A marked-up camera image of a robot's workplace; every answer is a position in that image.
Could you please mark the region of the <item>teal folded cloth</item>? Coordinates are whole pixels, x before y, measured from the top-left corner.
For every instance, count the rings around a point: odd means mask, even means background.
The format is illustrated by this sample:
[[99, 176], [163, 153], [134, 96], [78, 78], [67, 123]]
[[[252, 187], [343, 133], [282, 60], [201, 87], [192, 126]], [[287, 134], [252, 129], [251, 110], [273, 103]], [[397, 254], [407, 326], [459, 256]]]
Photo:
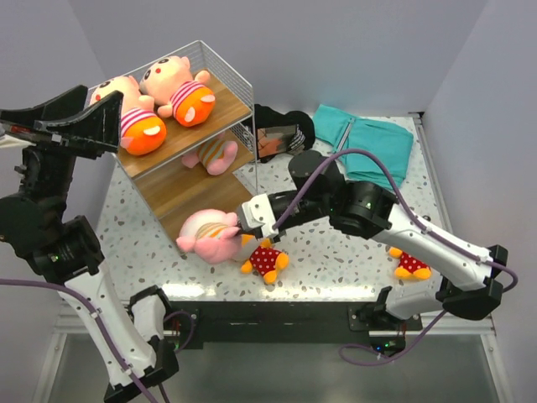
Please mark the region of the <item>teal folded cloth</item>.
[[[363, 149], [376, 156], [401, 186], [406, 179], [414, 143], [413, 134], [395, 123], [361, 118], [340, 109], [320, 105], [313, 116], [316, 137], [331, 145], [334, 153], [344, 149]], [[371, 181], [391, 189], [383, 171], [367, 156], [346, 154], [339, 158], [347, 177]]]

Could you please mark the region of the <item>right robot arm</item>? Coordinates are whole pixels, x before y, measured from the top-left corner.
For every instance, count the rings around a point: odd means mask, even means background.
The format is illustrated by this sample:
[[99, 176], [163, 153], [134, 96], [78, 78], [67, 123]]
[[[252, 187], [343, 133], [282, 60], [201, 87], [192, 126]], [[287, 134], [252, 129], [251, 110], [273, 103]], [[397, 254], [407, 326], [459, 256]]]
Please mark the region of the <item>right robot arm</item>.
[[288, 171], [295, 189], [263, 197], [263, 235], [278, 237], [288, 228], [325, 217], [335, 230], [351, 238], [400, 249], [412, 264], [424, 263], [438, 273], [436, 280], [384, 287], [367, 309], [382, 329], [394, 329], [403, 320], [429, 311], [478, 321], [500, 306], [507, 290], [498, 280], [505, 268], [505, 249], [459, 239], [416, 215], [398, 190], [350, 181], [334, 158], [317, 151], [296, 155]]

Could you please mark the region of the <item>yellow frog plush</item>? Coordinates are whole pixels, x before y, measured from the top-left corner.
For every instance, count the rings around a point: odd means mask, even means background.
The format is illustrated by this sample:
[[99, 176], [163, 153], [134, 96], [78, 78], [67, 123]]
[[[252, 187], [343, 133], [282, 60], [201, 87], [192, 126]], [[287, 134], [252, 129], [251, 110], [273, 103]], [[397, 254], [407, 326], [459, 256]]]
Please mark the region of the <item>yellow frog plush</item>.
[[390, 248], [389, 255], [398, 260], [394, 275], [402, 280], [428, 280], [432, 271], [429, 265], [401, 249]]
[[274, 248], [272, 241], [256, 239], [253, 235], [241, 235], [242, 248], [237, 260], [242, 263], [241, 272], [256, 272], [267, 285], [273, 284], [278, 274], [289, 265], [289, 256]]

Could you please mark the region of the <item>yellow frog plush right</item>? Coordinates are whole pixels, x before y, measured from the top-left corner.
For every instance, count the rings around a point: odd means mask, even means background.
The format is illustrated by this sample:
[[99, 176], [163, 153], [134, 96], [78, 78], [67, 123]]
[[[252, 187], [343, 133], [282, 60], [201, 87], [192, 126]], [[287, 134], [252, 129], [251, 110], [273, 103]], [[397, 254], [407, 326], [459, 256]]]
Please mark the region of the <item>yellow frog plush right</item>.
[[398, 260], [394, 275], [402, 280], [428, 280], [432, 271], [429, 265], [401, 249], [390, 248], [389, 255]]

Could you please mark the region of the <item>aluminium frame rail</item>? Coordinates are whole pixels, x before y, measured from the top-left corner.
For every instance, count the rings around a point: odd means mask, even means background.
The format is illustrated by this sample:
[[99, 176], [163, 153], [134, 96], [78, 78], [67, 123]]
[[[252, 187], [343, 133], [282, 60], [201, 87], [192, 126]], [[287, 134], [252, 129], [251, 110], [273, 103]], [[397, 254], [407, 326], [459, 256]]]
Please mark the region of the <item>aluminium frame rail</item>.
[[[451, 221], [433, 164], [432, 154], [427, 143], [421, 115], [419, 113], [411, 113], [410, 116], [412, 117], [418, 140], [420, 141], [422, 155], [431, 180], [431, 188], [435, 195], [435, 202], [439, 211], [441, 225], [445, 230], [451, 232]], [[499, 352], [497, 333], [492, 317], [489, 316], [480, 322], [473, 322], [462, 320], [452, 316], [452, 314], [448, 314], [439, 325], [441, 331], [445, 331], [448, 335], [474, 334], [480, 337], [481, 345], [486, 357], [486, 365], [492, 376], [493, 386], [498, 396], [498, 401], [514, 402], [514, 395]]]

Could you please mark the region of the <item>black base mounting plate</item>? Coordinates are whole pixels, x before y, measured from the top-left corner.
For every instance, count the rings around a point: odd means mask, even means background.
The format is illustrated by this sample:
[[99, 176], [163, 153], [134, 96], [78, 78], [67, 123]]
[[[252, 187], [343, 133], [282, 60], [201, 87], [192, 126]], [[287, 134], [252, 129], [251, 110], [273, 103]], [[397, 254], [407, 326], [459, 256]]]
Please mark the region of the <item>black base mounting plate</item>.
[[189, 348], [205, 343], [361, 343], [373, 332], [419, 331], [419, 317], [389, 319], [375, 302], [173, 301], [194, 319]]

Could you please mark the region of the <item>pink frog plush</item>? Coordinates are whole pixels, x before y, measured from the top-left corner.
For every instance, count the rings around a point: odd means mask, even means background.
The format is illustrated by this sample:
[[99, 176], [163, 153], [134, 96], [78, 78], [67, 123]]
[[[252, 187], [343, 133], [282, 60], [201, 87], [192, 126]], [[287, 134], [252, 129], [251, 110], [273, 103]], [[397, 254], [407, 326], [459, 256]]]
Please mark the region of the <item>pink frog plush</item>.
[[184, 154], [181, 163], [189, 169], [201, 164], [209, 175], [221, 175], [232, 165], [237, 152], [237, 142], [225, 139], [224, 133], [219, 133]]
[[240, 250], [239, 230], [235, 212], [204, 209], [186, 219], [176, 244], [182, 252], [194, 253], [208, 264], [220, 264]]

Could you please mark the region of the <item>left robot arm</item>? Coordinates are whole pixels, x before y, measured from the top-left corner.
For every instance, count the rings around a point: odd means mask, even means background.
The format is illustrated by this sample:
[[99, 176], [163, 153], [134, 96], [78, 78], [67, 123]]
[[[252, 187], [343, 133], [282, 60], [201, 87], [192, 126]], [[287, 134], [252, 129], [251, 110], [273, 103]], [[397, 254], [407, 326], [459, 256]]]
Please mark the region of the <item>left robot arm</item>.
[[29, 264], [35, 285], [56, 290], [85, 325], [107, 368], [105, 401], [128, 402], [178, 372], [164, 337], [174, 309], [156, 285], [122, 304], [91, 224], [63, 218], [76, 160], [119, 145], [122, 93], [92, 105], [87, 93], [75, 86], [35, 107], [2, 110], [4, 132], [27, 145], [18, 191], [1, 200], [1, 240]]

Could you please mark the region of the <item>yellow frog plush centre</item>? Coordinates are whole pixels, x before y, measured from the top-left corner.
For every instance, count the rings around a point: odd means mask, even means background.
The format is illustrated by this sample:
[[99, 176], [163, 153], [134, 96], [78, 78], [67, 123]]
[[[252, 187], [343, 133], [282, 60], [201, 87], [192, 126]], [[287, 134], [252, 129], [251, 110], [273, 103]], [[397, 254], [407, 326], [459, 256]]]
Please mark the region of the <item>yellow frog plush centre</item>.
[[274, 248], [272, 241], [256, 239], [253, 235], [241, 235], [242, 248], [237, 260], [242, 263], [241, 272], [256, 272], [267, 285], [273, 284], [278, 274], [289, 265], [289, 256]]

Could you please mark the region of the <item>black printed garment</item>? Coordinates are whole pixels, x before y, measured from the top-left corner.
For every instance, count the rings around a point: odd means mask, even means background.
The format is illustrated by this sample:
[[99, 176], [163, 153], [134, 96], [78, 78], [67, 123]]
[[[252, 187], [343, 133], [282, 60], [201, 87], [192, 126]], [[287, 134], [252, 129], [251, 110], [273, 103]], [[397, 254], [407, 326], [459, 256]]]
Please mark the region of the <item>black printed garment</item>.
[[279, 113], [271, 107], [254, 105], [258, 159], [268, 163], [279, 154], [296, 155], [313, 147], [312, 118], [301, 111]]

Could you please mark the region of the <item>large black-haired boy plush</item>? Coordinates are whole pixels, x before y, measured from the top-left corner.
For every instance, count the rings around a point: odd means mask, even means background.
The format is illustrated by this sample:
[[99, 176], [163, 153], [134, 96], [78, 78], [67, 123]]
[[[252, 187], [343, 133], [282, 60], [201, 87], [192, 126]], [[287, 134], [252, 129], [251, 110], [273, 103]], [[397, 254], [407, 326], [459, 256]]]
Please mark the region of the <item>large black-haired boy plush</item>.
[[140, 91], [154, 99], [161, 118], [174, 118], [181, 126], [193, 127], [210, 116], [216, 96], [207, 86], [211, 74], [190, 71], [188, 57], [172, 55], [153, 63], [139, 82]]

